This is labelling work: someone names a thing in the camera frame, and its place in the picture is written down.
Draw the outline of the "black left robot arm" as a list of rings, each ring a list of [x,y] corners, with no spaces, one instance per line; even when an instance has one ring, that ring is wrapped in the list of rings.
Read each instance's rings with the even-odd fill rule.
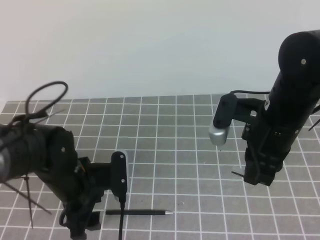
[[[60,225],[73,240],[85,240],[85,230],[100,226],[93,212],[111,186],[111,164],[78,157],[72,132],[60,126],[31,123],[0,128],[0,180],[36,174],[63,204]]]

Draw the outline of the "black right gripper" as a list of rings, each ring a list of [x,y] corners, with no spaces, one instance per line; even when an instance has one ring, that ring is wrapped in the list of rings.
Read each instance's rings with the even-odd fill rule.
[[[238,99],[234,119],[245,123],[244,182],[270,186],[297,137],[299,120],[264,105],[259,99]]]

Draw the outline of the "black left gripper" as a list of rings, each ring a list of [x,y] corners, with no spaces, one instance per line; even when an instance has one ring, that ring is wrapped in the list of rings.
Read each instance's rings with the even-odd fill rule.
[[[44,135],[46,157],[37,176],[63,204],[59,223],[72,238],[85,238],[85,230],[100,230],[100,211],[94,211],[104,191],[111,187],[111,164],[92,163],[78,157],[74,136],[60,126],[39,126]]]

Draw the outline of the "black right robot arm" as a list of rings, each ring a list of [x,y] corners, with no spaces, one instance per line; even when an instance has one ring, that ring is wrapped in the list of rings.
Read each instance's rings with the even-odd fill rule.
[[[270,186],[320,99],[320,32],[289,35],[278,53],[279,74],[255,121],[246,124],[244,182]]]

